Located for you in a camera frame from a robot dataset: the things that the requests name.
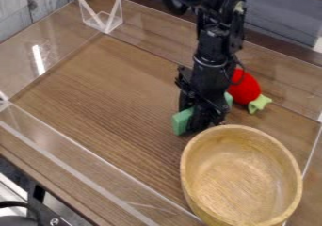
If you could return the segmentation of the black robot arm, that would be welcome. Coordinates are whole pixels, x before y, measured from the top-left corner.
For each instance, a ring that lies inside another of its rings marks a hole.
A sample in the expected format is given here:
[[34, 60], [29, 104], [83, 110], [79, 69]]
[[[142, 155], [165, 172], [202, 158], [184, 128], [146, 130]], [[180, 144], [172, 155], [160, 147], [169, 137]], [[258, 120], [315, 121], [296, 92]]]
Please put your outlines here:
[[228, 89], [244, 64], [237, 52], [244, 48], [246, 0], [162, 0], [176, 15], [197, 14], [198, 47], [193, 66], [178, 68], [180, 112], [173, 116], [174, 133], [181, 136], [221, 124], [233, 98]]

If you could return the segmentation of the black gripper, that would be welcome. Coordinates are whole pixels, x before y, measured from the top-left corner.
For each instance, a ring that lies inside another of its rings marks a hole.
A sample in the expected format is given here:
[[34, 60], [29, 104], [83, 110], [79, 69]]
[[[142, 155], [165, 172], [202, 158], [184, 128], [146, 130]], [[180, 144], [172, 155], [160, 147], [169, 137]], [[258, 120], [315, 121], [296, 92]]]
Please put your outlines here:
[[192, 68], [180, 67], [176, 79], [181, 88], [180, 111], [193, 107], [186, 127], [189, 133], [202, 132], [212, 124], [220, 125], [225, 121], [230, 110], [225, 94], [237, 69], [246, 70], [236, 56], [222, 64], [204, 64], [196, 60]]

